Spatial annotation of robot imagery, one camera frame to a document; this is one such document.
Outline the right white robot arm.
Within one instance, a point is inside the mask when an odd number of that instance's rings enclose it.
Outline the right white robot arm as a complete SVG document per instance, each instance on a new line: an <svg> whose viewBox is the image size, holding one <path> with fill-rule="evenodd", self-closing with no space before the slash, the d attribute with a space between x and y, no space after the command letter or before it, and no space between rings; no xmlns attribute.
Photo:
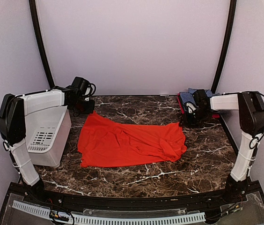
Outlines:
<svg viewBox="0 0 264 225"><path fill-rule="evenodd" d="M245 91L216 95L210 90L188 89L177 95L182 110L182 124L194 127L209 114L237 111L242 131L241 145L229 178L235 183L247 179L264 137L264 95Z"/></svg>

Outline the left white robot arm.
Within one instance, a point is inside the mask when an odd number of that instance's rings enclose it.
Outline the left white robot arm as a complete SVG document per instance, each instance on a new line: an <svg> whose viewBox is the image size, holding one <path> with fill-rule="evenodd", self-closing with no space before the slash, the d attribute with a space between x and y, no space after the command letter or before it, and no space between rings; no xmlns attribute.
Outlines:
<svg viewBox="0 0 264 225"><path fill-rule="evenodd" d="M23 182L33 187L30 197L38 204L48 201L39 186L36 165L58 167L71 129L70 110L92 113L91 88L72 85L15 96L6 94L0 108L0 135L14 168Z"/></svg>

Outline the orange garment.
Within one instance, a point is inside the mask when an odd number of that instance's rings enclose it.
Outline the orange garment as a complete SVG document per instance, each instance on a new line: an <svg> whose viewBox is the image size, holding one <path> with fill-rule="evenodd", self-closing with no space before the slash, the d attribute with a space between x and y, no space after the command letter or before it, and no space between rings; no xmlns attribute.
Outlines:
<svg viewBox="0 0 264 225"><path fill-rule="evenodd" d="M121 124L93 112L77 144L81 167L126 167L178 161L187 151L178 123L167 125Z"/></svg>

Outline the blue checked shirt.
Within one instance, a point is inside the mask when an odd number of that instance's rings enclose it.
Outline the blue checked shirt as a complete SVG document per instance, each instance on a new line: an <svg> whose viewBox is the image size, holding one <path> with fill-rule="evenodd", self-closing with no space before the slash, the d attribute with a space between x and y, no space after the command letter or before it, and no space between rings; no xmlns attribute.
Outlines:
<svg viewBox="0 0 264 225"><path fill-rule="evenodd" d="M188 91L186 92L179 92L179 94L185 111L188 111L189 108L195 111L199 108L199 103L203 98L211 98L220 95L219 93L213 94L211 90L192 88L188 88Z"/></svg>

